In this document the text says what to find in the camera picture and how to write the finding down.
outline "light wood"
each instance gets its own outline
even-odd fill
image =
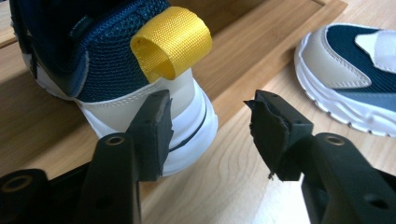
[[[254,7],[265,2],[265,0],[170,0],[169,2],[172,6],[185,7],[196,13],[205,22],[210,33],[216,35],[229,24],[247,14]]]
[[[305,96],[290,62],[303,35],[334,19],[396,29],[396,2],[344,0],[346,8],[334,0],[251,2],[254,8],[241,9],[239,20],[216,17],[214,48],[193,67],[219,115],[218,135],[191,167],[141,184],[143,223],[309,222],[300,183],[270,181],[253,145],[250,111],[242,101],[256,89],[279,94],[315,123],[314,133],[349,138],[374,167],[396,175],[396,139],[358,132],[329,118]],[[194,1],[198,8],[206,3]],[[97,138],[78,108],[35,84],[18,45],[0,49],[0,64],[0,176],[41,168],[53,178],[89,161]]]
[[[10,25],[9,3],[2,2],[0,3],[0,49],[17,41]]]

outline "screw hole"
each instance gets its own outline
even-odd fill
[[[343,139],[336,137],[336,136],[332,136],[332,135],[326,136],[325,140],[326,140],[326,142],[328,142],[332,145],[335,145],[335,146],[339,146],[339,147],[343,146],[346,143]]]
[[[24,189],[32,183],[31,175],[20,175],[15,176],[14,178],[8,180],[6,184],[4,184],[1,190],[5,193],[12,193],[18,191],[20,189]]]
[[[106,140],[106,144],[108,146],[116,146],[116,145],[123,143],[124,140],[125,139],[121,136],[113,136]]]
[[[379,209],[389,209],[389,205],[385,200],[381,199],[380,197],[374,195],[374,194],[366,194],[364,195],[364,200],[369,203],[371,206],[374,206]]]

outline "sneaker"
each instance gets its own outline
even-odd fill
[[[396,31],[330,24],[304,37],[294,61],[307,95],[332,118],[396,137]]]
[[[49,93],[77,103],[99,138],[125,132],[155,91],[169,90],[174,135],[163,175],[193,164],[213,141],[218,119],[191,70],[149,82],[131,38],[170,6],[165,0],[11,0],[26,65]]]

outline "black plastic jaw pad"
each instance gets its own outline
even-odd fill
[[[163,175],[173,130],[169,91],[156,91],[140,107],[127,133],[134,139],[139,181]]]
[[[101,138],[78,202],[75,224],[140,223],[134,141],[127,133]]]
[[[250,132],[262,159],[280,180],[298,180],[292,148],[301,139],[312,137],[313,123],[280,96],[256,91],[254,100],[245,102],[252,110]]]

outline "wooden surface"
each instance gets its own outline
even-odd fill
[[[216,35],[262,2],[265,0],[169,1],[172,6],[185,7],[196,13],[205,22],[212,35]]]
[[[245,15],[241,19],[217,19],[214,48],[193,67],[219,115],[218,135],[191,167],[142,183],[144,223],[308,223],[300,183],[268,180],[249,135],[250,111],[242,101],[256,89],[281,95],[315,123],[314,133],[349,138],[374,167],[396,175],[396,139],[361,133],[329,118],[305,96],[290,61],[299,38],[331,22],[345,5],[251,2],[253,9],[238,12]],[[395,1],[344,2],[348,6],[337,21],[396,29]],[[97,139],[78,108],[35,84],[17,45],[0,49],[0,64],[0,175],[41,168],[53,178],[90,160]]]
[[[0,3],[0,49],[17,41],[10,25],[9,4],[7,2]]]

